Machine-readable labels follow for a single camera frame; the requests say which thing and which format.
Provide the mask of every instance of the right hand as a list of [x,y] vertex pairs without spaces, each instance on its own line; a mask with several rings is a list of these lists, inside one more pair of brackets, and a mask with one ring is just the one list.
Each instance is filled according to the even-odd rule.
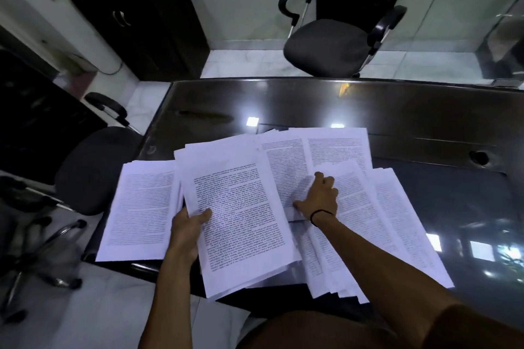
[[302,212],[302,215],[304,215],[304,218],[307,220],[309,220],[311,214],[317,210],[326,210],[336,215],[338,189],[333,187],[334,183],[335,178],[324,178],[324,174],[316,172],[315,180],[305,200],[295,200],[293,205]]

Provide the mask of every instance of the desk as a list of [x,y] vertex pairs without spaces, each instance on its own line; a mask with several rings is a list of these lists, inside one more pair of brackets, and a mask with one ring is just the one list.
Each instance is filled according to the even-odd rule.
[[[258,127],[246,126],[250,116],[259,118]],[[524,329],[524,267],[517,252],[504,247],[524,245],[524,92],[395,80],[180,81],[168,91],[137,158],[168,160],[186,143],[332,123],[368,128],[374,167],[394,168],[425,229],[438,235],[454,293]],[[486,158],[487,164],[478,163]],[[106,218],[86,248],[86,261],[94,261]],[[100,263],[149,281],[160,265]],[[191,292],[204,296],[198,263]],[[244,289],[221,302],[262,317],[292,309],[354,319],[370,312],[355,298],[312,300],[305,285]]]

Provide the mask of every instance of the left hand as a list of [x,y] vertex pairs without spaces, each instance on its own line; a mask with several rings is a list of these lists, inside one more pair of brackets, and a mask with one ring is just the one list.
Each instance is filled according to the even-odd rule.
[[207,209],[200,215],[189,217],[186,207],[180,210],[173,218],[166,257],[173,255],[182,261],[184,266],[190,268],[198,256],[197,240],[200,227],[209,221],[211,214],[211,209]]

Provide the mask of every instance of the dark wooden cabinet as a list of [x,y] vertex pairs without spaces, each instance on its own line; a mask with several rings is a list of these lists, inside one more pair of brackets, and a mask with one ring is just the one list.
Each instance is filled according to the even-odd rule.
[[140,80],[200,78],[209,55],[191,0],[72,0]]

